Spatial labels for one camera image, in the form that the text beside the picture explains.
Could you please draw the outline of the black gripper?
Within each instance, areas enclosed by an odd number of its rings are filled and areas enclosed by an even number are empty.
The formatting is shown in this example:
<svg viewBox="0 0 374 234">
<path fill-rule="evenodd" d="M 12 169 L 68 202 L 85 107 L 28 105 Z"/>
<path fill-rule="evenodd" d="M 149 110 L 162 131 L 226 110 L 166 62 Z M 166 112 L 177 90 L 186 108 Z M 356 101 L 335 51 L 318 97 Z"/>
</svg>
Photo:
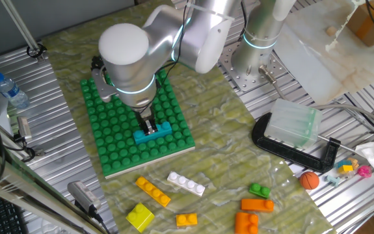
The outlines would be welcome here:
<svg viewBox="0 0 374 234">
<path fill-rule="evenodd" d="M 155 112 L 152 105 L 148 105 L 141 108 L 134 108 L 135 116 L 138 122 L 140 122 L 140 128 L 145 135 L 155 133 L 158 128 L 155 123 Z"/>
</svg>

